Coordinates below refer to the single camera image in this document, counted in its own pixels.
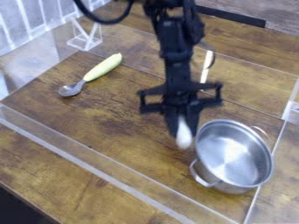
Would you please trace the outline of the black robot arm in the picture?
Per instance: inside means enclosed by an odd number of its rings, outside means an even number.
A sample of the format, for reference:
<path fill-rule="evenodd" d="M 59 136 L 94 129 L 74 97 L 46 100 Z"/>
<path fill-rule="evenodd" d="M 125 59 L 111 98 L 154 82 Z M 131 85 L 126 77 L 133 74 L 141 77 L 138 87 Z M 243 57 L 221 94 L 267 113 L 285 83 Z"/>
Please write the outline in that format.
<path fill-rule="evenodd" d="M 222 83 L 193 81 L 193 48 L 205 37 L 205 23 L 197 14 L 194 0 L 147 0 L 145 13 L 153 20 L 161 42 L 166 82 L 161 86 L 138 91 L 141 113 L 159 112 L 174 137 L 182 118 L 191 135 L 195 136 L 201 112 L 223 102 Z"/>

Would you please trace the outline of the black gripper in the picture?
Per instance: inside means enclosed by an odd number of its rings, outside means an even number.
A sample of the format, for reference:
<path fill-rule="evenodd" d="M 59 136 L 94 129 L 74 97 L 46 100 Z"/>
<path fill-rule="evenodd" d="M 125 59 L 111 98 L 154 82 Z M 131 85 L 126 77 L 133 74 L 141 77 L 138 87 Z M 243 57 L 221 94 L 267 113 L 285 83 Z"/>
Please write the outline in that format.
<path fill-rule="evenodd" d="M 187 107 L 186 120 L 191 132 L 198 131 L 201 112 L 203 107 L 222 104 L 221 82 L 199 83 L 193 81 L 191 73 L 191 52 L 166 53 L 161 52 L 165 61 L 166 82 L 163 85 L 139 90 L 141 113 L 165 113 L 165 121 L 173 137 L 177 137 L 179 129 L 178 109 Z M 201 90 L 214 89 L 215 97 L 198 98 Z"/>

